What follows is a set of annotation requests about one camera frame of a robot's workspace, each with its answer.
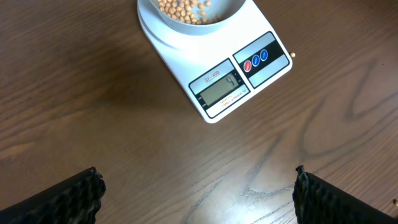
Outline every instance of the white scale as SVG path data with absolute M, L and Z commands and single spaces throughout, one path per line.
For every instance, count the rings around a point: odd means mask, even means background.
M 201 36 L 171 29 L 148 0 L 138 0 L 138 15 L 146 36 L 208 123 L 292 68 L 286 48 L 252 0 L 220 30 Z

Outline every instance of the wood grain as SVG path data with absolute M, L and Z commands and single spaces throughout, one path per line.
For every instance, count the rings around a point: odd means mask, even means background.
M 0 209 L 95 166 L 98 223 L 296 223 L 294 168 L 397 216 L 398 2 L 257 0 L 291 72 L 206 124 L 136 2 L 0 1 Z

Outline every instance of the digital display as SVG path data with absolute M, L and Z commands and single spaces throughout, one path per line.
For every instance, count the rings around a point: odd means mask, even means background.
M 216 100 L 229 93 L 230 91 L 239 87 L 238 82 L 233 74 L 228 74 L 224 78 L 217 81 L 214 85 L 209 87 L 207 90 L 200 93 L 207 105 L 211 105 Z

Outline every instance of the black textured object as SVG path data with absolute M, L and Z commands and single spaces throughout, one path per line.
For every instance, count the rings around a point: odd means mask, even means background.
M 105 183 L 94 167 L 0 211 L 1 224 L 92 224 Z
M 298 224 L 391 224 L 398 221 L 346 192 L 296 168 L 293 201 Z

